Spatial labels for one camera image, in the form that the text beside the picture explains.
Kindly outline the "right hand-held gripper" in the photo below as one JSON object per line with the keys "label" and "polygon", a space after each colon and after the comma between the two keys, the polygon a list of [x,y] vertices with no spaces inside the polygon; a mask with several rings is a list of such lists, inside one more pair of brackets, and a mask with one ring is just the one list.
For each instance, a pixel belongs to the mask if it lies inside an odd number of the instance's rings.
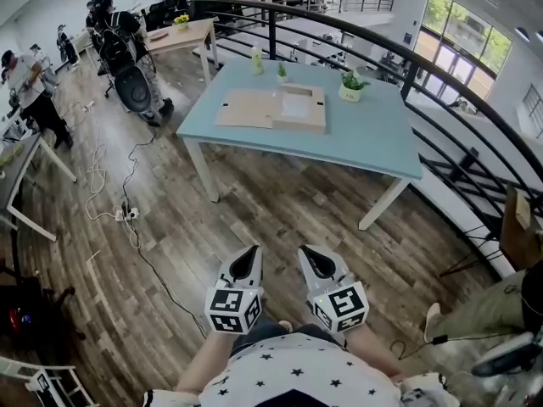
{"label": "right hand-held gripper", "polygon": [[298,260],[311,313],[327,331],[345,332],[366,321],[369,303],[364,287],[338,253],[326,246],[300,246]]}

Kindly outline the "brown wooden board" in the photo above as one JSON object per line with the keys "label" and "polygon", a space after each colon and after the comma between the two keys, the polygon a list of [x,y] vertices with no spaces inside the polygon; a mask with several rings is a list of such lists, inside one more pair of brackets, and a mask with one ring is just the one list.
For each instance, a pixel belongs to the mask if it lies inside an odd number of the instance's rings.
{"label": "brown wooden board", "polygon": [[500,249],[515,271],[528,269],[543,260],[543,228],[528,199],[507,186]]}

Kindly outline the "cardboard box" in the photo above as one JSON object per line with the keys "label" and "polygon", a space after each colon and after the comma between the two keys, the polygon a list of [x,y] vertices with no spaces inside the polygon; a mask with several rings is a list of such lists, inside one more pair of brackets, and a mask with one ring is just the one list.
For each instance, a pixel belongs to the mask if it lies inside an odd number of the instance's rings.
{"label": "cardboard box", "polygon": [[[310,118],[296,120],[282,117],[284,93],[311,96],[313,109]],[[221,103],[215,124],[324,134],[327,129],[325,95],[320,87],[292,83],[275,89],[232,89]]]}

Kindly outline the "light blue table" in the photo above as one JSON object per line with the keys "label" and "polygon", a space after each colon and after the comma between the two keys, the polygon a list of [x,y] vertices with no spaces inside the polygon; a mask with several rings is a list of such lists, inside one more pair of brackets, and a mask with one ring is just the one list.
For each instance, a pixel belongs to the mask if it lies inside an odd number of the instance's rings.
{"label": "light blue table", "polygon": [[276,87],[278,63],[267,60],[262,75],[253,75],[249,59],[231,59],[216,74],[177,129],[184,141],[210,201],[220,195],[201,149],[202,144],[248,148],[304,159],[341,164],[394,177],[393,183],[359,222],[365,231],[413,181],[423,176],[410,112],[399,90],[373,81],[358,103],[339,96],[341,74],[337,70],[306,64],[285,65],[291,81],[317,86],[325,94],[327,128],[323,135],[308,131],[281,131],[216,125],[216,115],[233,89]]}

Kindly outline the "person's left forearm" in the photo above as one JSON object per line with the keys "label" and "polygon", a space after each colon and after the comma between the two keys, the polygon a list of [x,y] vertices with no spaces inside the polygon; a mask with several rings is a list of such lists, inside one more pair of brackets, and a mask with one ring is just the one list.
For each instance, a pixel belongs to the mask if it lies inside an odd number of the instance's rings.
{"label": "person's left forearm", "polygon": [[200,394],[227,367],[236,336],[212,332],[196,353],[176,385],[178,392]]}

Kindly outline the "light wooden table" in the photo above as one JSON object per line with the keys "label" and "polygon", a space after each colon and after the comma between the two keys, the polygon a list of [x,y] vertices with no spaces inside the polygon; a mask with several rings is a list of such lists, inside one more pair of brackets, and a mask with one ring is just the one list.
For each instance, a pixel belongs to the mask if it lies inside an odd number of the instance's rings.
{"label": "light wooden table", "polygon": [[151,54],[168,53],[182,48],[195,48],[199,50],[199,57],[204,72],[204,82],[208,86],[211,82],[210,64],[205,43],[210,40],[210,50],[215,68],[219,69],[216,46],[216,34],[213,19],[188,21],[185,28],[172,25],[148,33],[144,40]]}

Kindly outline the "white star-print shirt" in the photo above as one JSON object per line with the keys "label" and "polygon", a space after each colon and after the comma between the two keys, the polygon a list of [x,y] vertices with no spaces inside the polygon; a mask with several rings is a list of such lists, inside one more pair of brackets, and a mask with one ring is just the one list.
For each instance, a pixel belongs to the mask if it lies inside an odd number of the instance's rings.
{"label": "white star-print shirt", "polygon": [[214,349],[199,382],[151,389],[143,407],[460,407],[430,373],[394,382],[336,343],[299,332],[256,342],[220,365]]}

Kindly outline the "person's right forearm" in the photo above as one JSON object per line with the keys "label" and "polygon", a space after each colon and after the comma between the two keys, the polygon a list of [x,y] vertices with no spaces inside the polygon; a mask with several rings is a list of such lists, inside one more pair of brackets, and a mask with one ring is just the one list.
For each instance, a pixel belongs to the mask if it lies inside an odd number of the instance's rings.
{"label": "person's right forearm", "polygon": [[392,381],[405,377],[400,361],[386,348],[368,325],[359,325],[344,332],[347,350],[381,371]]}

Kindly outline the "white metal rack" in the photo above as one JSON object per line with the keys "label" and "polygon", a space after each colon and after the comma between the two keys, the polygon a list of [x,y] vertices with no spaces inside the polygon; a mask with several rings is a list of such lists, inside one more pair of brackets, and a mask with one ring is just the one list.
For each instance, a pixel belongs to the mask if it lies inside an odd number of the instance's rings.
{"label": "white metal rack", "polygon": [[42,407],[100,407],[82,385],[73,365],[33,365],[0,356],[0,376],[22,381]]}

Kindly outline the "leafy plant in cream pot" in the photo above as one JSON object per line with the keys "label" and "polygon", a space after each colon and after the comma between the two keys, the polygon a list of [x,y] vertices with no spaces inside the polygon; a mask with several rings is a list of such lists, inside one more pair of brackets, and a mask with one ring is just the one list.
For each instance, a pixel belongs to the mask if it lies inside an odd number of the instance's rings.
{"label": "leafy plant in cream pot", "polygon": [[361,100],[362,90],[370,85],[370,81],[360,79],[356,72],[352,70],[342,75],[339,96],[344,101],[357,103]]}

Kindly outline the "black curved metal railing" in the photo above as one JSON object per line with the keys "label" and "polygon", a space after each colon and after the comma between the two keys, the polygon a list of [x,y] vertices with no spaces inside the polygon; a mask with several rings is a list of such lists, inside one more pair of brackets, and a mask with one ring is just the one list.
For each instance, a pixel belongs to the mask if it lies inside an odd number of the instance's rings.
{"label": "black curved metal railing", "polygon": [[450,273],[487,263],[507,276],[515,271],[500,249],[507,186],[528,199],[543,226],[543,148],[455,77],[361,21],[390,15],[395,6],[395,0],[193,0],[191,9],[214,20],[230,53],[248,56],[257,41],[267,59],[353,70],[396,87],[423,166],[414,187],[474,246]]}

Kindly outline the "white-framed grey table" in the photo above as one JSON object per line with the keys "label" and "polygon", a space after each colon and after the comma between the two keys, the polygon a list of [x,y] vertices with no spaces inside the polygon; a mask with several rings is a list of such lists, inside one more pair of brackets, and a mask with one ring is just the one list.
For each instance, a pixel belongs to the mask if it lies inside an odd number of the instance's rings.
{"label": "white-framed grey table", "polygon": [[2,151],[2,154],[11,154],[13,159],[10,163],[0,167],[0,175],[3,176],[3,179],[0,179],[0,223],[17,231],[19,227],[11,221],[11,216],[13,216],[16,220],[20,220],[32,230],[55,243],[57,237],[52,232],[39,226],[14,206],[14,199],[19,192],[20,184],[39,148],[72,182],[76,183],[78,181],[76,175],[69,169],[68,165],[56,154],[55,150],[48,145],[40,134],[27,137],[18,143],[12,144]]}

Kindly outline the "black office chair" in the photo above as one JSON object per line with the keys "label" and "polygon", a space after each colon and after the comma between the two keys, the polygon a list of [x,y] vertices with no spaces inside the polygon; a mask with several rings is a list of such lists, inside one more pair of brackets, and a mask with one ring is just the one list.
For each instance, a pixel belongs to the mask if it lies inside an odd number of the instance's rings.
{"label": "black office chair", "polygon": [[135,114],[152,112],[148,81],[135,64],[126,65],[114,76],[115,91],[125,109]]}

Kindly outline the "person's dark shorts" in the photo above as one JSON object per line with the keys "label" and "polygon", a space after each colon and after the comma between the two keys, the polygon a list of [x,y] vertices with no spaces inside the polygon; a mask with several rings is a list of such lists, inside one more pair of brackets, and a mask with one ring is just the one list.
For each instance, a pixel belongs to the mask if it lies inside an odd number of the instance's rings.
{"label": "person's dark shorts", "polygon": [[340,346],[340,343],[336,341],[330,333],[324,331],[315,324],[305,324],[298,328],[294,328],[292,332],[287,332],[278,324],[278,322],[279,321],[275,321],[267,316],[260,317],[248,334],[242,335],[235,340],[230,357],[232,358],[235,354],[242,352],[260,341],[294,333],[304,334],[307,337],[318,338]]}

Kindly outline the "large glass window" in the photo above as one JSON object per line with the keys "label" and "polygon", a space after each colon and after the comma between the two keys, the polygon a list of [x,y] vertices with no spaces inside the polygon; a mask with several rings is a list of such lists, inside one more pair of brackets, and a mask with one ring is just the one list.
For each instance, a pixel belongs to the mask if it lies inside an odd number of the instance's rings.
{"label": "large glass window", "polygon": [[455,77],[479,98],[488,97],[512,41],[454,0],[427,0],[416,54]]}

